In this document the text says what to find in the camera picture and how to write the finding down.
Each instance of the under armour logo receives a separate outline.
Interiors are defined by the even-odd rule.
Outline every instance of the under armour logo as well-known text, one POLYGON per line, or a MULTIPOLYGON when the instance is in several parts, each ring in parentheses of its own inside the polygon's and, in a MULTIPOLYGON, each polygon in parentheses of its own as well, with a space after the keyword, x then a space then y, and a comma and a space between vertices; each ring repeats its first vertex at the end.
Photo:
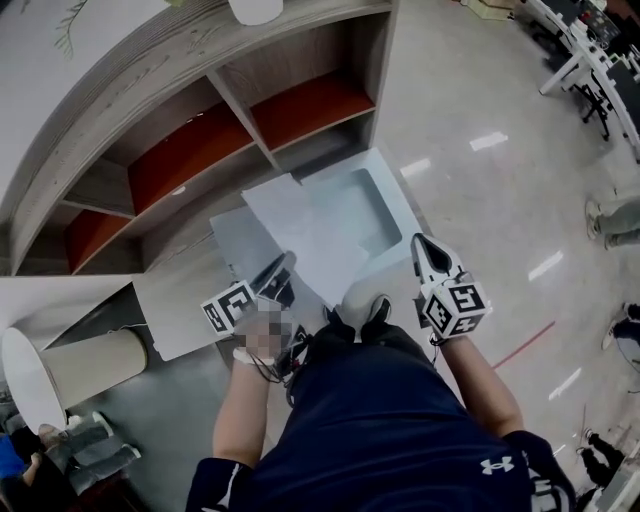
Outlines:
POLYGON ((483 460, 480 465, 484 468, 482 470, 483 475, 493 475, 493 472, 497 469, 504 469, 505 473, 511 471, 515 466, 511 464, 511 457, 502 457, 502 463, 491 464, 489 459, 483 460))

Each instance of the red shelf panel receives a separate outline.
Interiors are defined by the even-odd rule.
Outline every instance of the red shelf panel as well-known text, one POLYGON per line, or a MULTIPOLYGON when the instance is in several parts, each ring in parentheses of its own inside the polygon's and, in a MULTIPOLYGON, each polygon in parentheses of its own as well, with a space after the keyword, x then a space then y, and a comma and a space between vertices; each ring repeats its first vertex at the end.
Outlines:
POLYGON ((252 142, 226 103, 194 117, 129 167, 136 214, 252 142))
POLYGON ((64 231, 67 259, 71 273, 75 273, 114 236, 131 222, 131 219, 105 213, 82 211, 64 231))
POLYGON ((269 149, 375 108, 362 87, 336 71, 255 105, 251 112, 269 149))

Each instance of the white stool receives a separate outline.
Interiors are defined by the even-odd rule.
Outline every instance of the white stool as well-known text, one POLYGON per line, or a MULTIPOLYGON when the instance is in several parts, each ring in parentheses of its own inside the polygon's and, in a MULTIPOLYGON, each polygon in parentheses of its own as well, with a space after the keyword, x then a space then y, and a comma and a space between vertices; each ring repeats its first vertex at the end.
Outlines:
POLYGON ((124 329, 38 352, 10 327, 2 336, 2 365, 20 414, 37 434, 42 424, 64 430, 65 409, 141 373, 147 353, 124 329))

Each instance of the red line on floor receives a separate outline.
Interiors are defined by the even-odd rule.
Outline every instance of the red line on floor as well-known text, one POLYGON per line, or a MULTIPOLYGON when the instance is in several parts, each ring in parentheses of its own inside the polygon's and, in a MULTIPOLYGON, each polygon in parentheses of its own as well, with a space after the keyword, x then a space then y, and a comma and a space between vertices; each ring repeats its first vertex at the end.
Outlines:
POLYGON ((536 341, 540 336, 542 336, 545 332, 547 332, 549 329, 551 329, 554 325, 556 325, 556 321, 554 320, 553 322, 551 322, 549 325, 547 325, 544 329, 542 329, 538 334, 536 334, 533 338, 531 338, 529 341, 527 341, 524 345, 520 346, 519 348, 517 348, 516 350, 514 350, 513 352, 511 352, 511 354, 509 354, 507 357, 505 357, 502 361, 500 361, 499 363, 493 365, 493 369, 497 370, 498 368, 500 368, 504 363, 506 363, 507 361, 513 359, 515 356, 517 356, 520 352, 522 352, 525 348, 527 348, 529 345, 531 345, 534 341, 536 341))

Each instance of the white cylinder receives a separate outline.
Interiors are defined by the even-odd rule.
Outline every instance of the white cylinder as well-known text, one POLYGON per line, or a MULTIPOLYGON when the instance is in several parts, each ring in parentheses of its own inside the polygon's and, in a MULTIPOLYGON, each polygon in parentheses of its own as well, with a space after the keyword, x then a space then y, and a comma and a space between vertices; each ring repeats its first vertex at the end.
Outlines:
POLYGON ((141 373, 147 352, 127 329, 40 353, 67 409, 141 373))
POLYGON ((284 8, 283 0, 229 0, 231 10, 243 25, 262 25, 276 19, 284 8))

